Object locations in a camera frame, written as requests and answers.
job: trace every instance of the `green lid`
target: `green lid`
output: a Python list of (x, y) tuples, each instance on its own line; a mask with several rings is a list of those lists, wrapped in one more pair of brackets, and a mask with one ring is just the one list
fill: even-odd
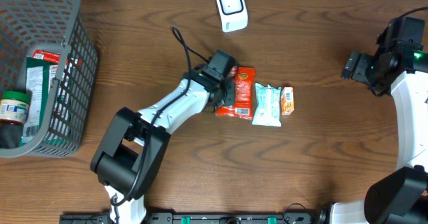
[(31, 98), (29, 97), (28, 94), (24, 94), (24, 93), (16, 92), (16, 91), (4, 91), (3, 99), (4, 100), (19, 100), (19, 101), (25, 102), (27, 104), (29, 104), (31, 101)]

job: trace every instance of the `robotic arm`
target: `robotic arm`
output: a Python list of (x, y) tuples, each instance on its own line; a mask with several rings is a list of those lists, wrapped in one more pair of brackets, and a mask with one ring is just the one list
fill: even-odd
[(402, 16), (379, 35), (374, 56), (352, 52), (342, 77), (390, 94), (397, 109), (396, 172), (373, 185), (365, 200), (332, 206), (330, 223), (428, 223), (428, 53), (421, 45), (425, 22)]
[[(110, 219), (116, 224), (142, 222), (146, 215), (144, 194), (157, 175), (171, 134), (206, 106), (224, 105), (226, 78), (236, 65), (233, 57), (217, 50), (201, 71), (195, 68), (186, 73), (179, 86), (161, 101), (137, 113), (127, 108), (117, 112), (91, 162), (91, 170), (110, 196)], [(123, 139), (142, 145), (145, 155), (124, 146)]]

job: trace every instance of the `wood grain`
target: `wood grain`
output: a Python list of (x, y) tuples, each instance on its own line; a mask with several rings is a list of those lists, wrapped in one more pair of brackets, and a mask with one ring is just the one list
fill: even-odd
[(256, 68), (256, 82), (293, 86), (296, 110), (281, 128), (192, 117), (171, 138), (148, 207), (274, 212), (300, 202), (318, 208), (364, 198), (393, 172), (393, 99), (375, 98), (340, 73), (351, 51), (374, 53), (389, 19), (426, 1), (246, 2), (248, 27), (226, 34), (215, 0), (82, 0), (101, 61), (83, 146), (64, 159), (1, 159), (0, 223), (57, 223), (62, 213), (110, 208), (89, 163), (117, 110), (145, 108), (179, 82), (186, 61), (171, 25), (204, 56), (223, 49)]

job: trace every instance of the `green package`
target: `green package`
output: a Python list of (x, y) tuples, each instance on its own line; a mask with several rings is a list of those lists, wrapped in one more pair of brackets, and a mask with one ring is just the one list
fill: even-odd
[[(33, 59), (30, 57), (27, 58), (26, 88), (27, 93), (31, 95), (31, 104), (28, 111), (27, 121), (25, 122), (23, 127), (23, 134), (21, 137), (20, 145), (28, 143), (39, 131), (41, 123), (43, 122), (43, 115), (45, 112), (51, 82), (56, 75), (57, 68), (57, 64), (44, 60)], [(61, 112), (62, 104), (58, 102), (58, 99), (60, 98), (64, 102), (68, 102), (69, 95), (64, 92), (62, 96), (57, 96), (54, 110), (57, 110), (58, 107), (58, 115), (60, 115), (64, 120), (69, 122), (70, 115), (68, 113), (68, 110)], [(50, 126), (53, 126), (53, 128), (56, 129), (58, 127), (58, 120), (55, 120), (54, 123), (51, 122)], [(68, 126), (66, 128), (62, 128), (60, 131), (66, 136), (70, 134), (70, 129), (68, 128)], [(62, 140), (61, 138), (52, 138), (51, 136), (49, 138), (45, 138), (44, 141), (49, 144), (64, 143), (64, 140)]]

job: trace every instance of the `red packet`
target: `red packet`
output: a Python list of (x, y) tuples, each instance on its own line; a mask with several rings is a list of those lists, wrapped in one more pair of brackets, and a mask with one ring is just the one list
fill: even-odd
[(218, 116), (235, 116), (246, 120), (253, 119), (251, 107), (251, 90), (255, 77), (254, 68), (239, 67), (235, 75), (235, 104), (222, 106), (216, 111)]

